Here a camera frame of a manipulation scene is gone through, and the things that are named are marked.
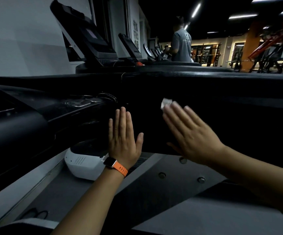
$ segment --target smartwatch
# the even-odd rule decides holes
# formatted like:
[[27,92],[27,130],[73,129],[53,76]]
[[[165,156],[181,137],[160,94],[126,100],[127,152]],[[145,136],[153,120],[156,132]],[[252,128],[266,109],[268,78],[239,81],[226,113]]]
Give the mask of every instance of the smartwatch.
[[122,166],[120,163],[118,163],[118,161],[115,158],[107,157],[106,160],[104,161],[104,165],[106,165],[107,167],[114,168],[114,169],[118,170],[120,173],[123,174],[124,177],[128,173],[126,168],[124,166]]

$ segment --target orange pillar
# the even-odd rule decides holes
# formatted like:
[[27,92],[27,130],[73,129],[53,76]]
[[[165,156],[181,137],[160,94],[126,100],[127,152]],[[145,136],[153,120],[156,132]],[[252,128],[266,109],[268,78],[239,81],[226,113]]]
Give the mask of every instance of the orange pillar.
[[[249,28],[245,46],[243,49],[243,55],[241,60],[249,60],[248,56],[259,47],[260,44],[260,34],[262,33],[262,29],[265,26],[265,21],[254,21]],[[242,62],[241,63],[241,71],[249,72],[250,68],[253,65],[253,62]]]

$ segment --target watch face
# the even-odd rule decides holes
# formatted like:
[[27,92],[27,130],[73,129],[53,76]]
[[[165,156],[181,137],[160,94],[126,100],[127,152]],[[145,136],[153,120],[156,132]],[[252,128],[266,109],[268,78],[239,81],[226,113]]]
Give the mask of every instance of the watch face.
[[106,160],[104,161],[104,165],[108,167],[113,167],[113,165],[116,163],[116,159],[107,157]]

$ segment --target person's left hand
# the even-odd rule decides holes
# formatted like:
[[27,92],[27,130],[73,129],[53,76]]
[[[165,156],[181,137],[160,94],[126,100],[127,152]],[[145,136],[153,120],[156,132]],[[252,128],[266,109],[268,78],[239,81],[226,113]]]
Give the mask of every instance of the person's left hand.
[[135,143],[132,117],[124,107],[116,110],[116,118],[109,119],[109,156],[115,158],[127,170],[137,162],[142,153],[144,134],[137,136]]

